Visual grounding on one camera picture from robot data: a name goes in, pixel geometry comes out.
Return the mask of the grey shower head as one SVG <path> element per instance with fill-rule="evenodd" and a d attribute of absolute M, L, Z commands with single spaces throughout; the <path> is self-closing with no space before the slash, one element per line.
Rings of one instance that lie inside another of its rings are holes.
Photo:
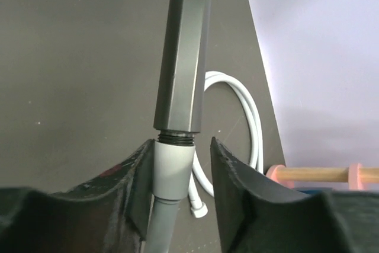
<path fill-rule="evenodd" d="M 158 141 L 193 146 L 201 131 L 211 0 L 169 0 L 153 127 Z"/>

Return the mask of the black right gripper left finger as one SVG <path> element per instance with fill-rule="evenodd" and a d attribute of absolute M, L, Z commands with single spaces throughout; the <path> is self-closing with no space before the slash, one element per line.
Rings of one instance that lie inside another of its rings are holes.
<path fill-rule="evenodd" d="M 67 192 L 1 189 L 2 252 L 140 252 L 152 199 L 152 140 Z"/>

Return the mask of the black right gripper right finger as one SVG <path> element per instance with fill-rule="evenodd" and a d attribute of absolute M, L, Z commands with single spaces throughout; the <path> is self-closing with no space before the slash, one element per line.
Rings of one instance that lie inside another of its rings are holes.
<path fill-rule="evenodd" d="M 212 139 L 211 173 L 223 252 L 378 252 L 378 194 L 282 186 Z"/>

